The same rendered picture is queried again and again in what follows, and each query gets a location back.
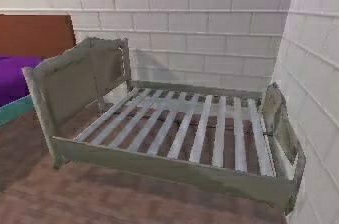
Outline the grey-green slatted bed frame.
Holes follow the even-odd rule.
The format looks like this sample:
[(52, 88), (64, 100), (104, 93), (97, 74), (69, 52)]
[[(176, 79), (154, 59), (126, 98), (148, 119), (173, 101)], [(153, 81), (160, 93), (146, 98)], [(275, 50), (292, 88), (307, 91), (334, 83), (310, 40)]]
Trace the grey-green slatted bed frame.
[(89, 37), (22, 70), (54, 168), (82, 162), (291, 213), (306, 156), (286, 99), (138, 81), (127, 39)]

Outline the brown wooden headboard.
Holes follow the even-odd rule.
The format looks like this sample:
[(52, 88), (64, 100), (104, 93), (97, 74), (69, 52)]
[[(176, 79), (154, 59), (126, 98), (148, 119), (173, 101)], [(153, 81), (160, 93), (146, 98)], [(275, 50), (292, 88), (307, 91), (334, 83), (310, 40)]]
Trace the brown wooden headboard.
[(68, 15), (0, 14), (0, 55), (48, 58), (75, 44)]

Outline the purple bed with teal frame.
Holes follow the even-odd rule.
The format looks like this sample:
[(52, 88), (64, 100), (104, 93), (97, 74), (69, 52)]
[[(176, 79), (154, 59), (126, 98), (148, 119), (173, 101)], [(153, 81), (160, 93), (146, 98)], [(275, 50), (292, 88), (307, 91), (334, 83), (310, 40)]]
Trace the purple bed with teal frame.
[(0, 55), (0, 125), (33, 109), (22, 68), (34, 68), (41, 61), (34, 56)]

